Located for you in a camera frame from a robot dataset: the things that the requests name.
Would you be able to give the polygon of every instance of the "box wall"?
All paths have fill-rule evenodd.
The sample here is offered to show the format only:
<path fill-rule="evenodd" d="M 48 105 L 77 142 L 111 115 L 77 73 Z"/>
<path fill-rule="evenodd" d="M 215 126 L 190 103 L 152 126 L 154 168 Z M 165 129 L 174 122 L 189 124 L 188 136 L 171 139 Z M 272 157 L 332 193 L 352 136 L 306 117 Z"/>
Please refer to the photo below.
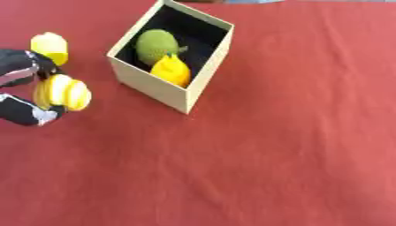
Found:
<path fill-rule="evenodd" d="M 233 27 L 230 29 L 227 36 L 223 39 L 213 55 L 210 57 L 209 61 L 202 67 L 194 81 L 189 85 L 187 89 L 187 112 L 193 108 L 201 93 L 215 74 L 218 66 L 225 59 L 225 56 L 227 55 L 228 49 L 231 45 L 232 35 Z"/>
<path fill-rule="evenodd" d="M 185 89 L 176 87 L 116 58 L 110 58 L 110 62 L 120 82 L 183 113 L 187 113 L 187 92 Z"/>

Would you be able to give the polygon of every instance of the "yellow object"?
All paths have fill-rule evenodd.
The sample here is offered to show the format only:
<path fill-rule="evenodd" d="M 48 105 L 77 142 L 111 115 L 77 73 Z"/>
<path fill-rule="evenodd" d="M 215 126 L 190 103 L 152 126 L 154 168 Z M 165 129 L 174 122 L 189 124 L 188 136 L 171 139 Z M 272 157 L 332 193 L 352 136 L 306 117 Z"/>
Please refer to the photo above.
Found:
<path fill-rule="evenodd" d="M 63 105 L 68 110 L 85 109 L 91 101 L 92 94 L 80 80 L 58 74 L 38 83 L 33 100 L 42 109 L 51 105 Z"/>
<path fill-rule="evenodd" d="M 187 87 L 191 79 L 190 70 L 176 54 L 165 55 L 154 64 L 151 74 L 180 87 Z"/>
<path fill-rule="evenodd" d="M 67 62 L 67 41 L 62 36 L 47 32 L 36 35 L 31 41 L 31 50 L 50 58 L 60 66 Z"/>

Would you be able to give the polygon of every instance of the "open box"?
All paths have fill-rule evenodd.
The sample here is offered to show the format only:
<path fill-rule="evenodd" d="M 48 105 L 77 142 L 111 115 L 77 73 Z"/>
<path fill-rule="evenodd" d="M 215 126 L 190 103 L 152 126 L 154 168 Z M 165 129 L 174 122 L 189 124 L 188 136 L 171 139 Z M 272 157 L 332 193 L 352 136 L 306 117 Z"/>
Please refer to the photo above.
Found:
<path fill-rule="evenodd" d="M 151 75 L 137 58 L 134 45 L 143 32 L 164 29 L 188 51 L 179 56 L 191 70 L 188 87 Z M 172 0 L 157 1 L 117 42 L 107 57 L 120 82 L 188 114 L 230 48 L 233 24 Z"/>

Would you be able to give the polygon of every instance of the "fuzzy green ball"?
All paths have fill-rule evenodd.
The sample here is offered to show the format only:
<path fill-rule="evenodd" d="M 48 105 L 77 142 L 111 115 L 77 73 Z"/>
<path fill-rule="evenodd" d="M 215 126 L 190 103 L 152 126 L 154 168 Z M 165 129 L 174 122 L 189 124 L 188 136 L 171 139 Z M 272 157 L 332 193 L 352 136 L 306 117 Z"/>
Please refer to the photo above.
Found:
<path fill-rule="evenodd" d="M 167 53 L 178 54 L 179 45 L 171 33 L 153 29 L 146 31 L 138 38 L 136 53 L 139 60 L 152 66 Z"/>

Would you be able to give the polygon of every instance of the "red surface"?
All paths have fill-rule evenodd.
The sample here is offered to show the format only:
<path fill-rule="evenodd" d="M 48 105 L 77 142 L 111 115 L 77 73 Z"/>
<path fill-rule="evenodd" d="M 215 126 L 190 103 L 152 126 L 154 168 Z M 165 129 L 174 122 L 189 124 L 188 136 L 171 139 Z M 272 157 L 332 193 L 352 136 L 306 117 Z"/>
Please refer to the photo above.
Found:
<path fill-rule="evenodd" d="M 396 5 L 197 5 L 236 30 L 186 117 L 104 56 L 151 4 L 2 3 L 2 47 L 60 33 L 95 99 L 0 122 L 0 225 L 396 225 Z"/>

